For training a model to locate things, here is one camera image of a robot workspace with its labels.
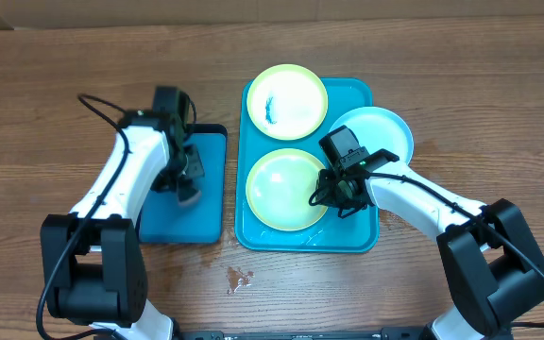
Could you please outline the green and yellow sponge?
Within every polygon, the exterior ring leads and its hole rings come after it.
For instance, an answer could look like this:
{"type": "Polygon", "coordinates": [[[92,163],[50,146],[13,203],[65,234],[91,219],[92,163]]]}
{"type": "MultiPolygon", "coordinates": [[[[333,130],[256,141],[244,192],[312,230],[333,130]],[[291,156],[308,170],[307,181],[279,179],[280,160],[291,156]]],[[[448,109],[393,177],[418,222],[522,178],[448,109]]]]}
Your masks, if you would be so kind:
{"type": "Polygon", "coordinates": [[[177,189],[178,204],[180,206],[190,206],[197,203],[201,195],[201,191],[192,186],[177,189]]]}

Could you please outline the yellow-green plate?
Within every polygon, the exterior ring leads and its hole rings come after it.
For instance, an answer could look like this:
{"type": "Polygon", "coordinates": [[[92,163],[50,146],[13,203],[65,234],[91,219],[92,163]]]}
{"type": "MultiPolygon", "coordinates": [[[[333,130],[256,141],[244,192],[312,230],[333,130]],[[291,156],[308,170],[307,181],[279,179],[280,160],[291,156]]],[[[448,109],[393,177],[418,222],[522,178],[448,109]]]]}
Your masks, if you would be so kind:
{"type": "Polygon", "coordinates": [[[309,204],[323,169],[323,163],[306,151],[271,151],[259,158],[247,175],[247,204],[261,222],[274,230],[305,230],[327,212],[325,206],[309,204]]]}
{"type": "Polygon", "coordinates": [[[263,134],[281,141],[305,138],[326,118],[329,98],[322,80],[296,64],[259,73],[246,93],[246,111],[263,134]]]}

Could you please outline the light blue plate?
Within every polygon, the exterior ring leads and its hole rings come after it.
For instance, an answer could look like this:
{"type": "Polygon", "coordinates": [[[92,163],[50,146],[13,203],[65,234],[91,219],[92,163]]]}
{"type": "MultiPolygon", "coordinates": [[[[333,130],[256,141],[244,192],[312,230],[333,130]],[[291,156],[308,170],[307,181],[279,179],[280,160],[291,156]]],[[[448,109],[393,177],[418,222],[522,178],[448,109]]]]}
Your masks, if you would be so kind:
{"type": "Polygon", "coordinates": [[[414,155],[415,143],[411,129],[405,121],[380,107],[361,107],[340,116],[331,126],[334,131],[341,126],[349,128],[360,146],[369,153],[386,149],[409,164],[414,155]]]}

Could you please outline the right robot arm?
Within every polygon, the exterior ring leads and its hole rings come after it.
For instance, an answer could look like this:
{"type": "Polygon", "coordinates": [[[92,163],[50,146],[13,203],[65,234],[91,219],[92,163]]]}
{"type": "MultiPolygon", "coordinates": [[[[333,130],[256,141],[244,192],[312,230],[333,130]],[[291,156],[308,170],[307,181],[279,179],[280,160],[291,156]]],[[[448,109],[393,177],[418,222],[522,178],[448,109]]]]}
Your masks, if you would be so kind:
{"type": "Polygon", "coordinates": [[[452,307],[420,339],[509,339],[514,328],[544,329],[544,255],[521,210],[500,199],[464,198],[385,156],[322,170],[312,206],[346,218],[377,207],[437,244],[452,307]]]}

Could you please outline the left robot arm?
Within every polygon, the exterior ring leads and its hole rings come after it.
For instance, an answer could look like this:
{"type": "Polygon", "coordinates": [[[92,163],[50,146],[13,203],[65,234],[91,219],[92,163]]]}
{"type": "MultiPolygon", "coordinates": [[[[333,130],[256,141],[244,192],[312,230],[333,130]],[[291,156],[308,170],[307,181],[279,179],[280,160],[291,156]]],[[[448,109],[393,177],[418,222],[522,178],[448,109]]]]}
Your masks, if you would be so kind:
{"type": "Polygon", "coordinates": [[[106,121],[115,145],[89,192],[67,214],[50,214],[40,230],[44,288],[35,323],[43,316],[85,326],[77,338],[179,339],[171,317],[148,300],[137,226],[149,192],[171,192],[178,204],[201,196],[204,174],[195,146],[196,106],[177,87],[156,88],[148,110],[122,111],[106,121]]]}

